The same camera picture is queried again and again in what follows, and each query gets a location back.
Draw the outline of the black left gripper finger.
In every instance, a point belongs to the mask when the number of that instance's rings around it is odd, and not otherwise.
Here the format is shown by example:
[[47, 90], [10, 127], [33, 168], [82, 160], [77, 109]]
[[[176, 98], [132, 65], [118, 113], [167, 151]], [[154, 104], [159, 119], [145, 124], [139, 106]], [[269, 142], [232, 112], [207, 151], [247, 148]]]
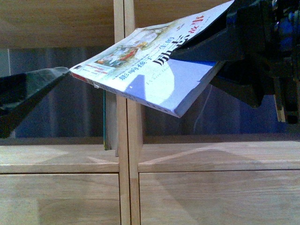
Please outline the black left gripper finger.
[[34, 107], [68, 74], [68, 68], [55, 67], [2, 77], [0, 137], [8, 138]]

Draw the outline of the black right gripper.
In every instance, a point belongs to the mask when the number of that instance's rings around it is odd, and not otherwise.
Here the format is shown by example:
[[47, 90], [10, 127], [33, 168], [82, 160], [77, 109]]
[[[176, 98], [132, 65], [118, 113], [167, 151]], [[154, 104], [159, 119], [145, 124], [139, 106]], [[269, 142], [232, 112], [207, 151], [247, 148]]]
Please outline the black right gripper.
[[[245, 57], [255, 61], [273, 82], [277, 119], [300, 122], [300, 2], [236, 0], [227, 25], [213, 23], [176, 48], [170, 58], [183, 61], [233, 61], [237, 35]], [[257, 70], [248, 61], [227, 62], [210, 82], [253, 108], [264, 91]]]

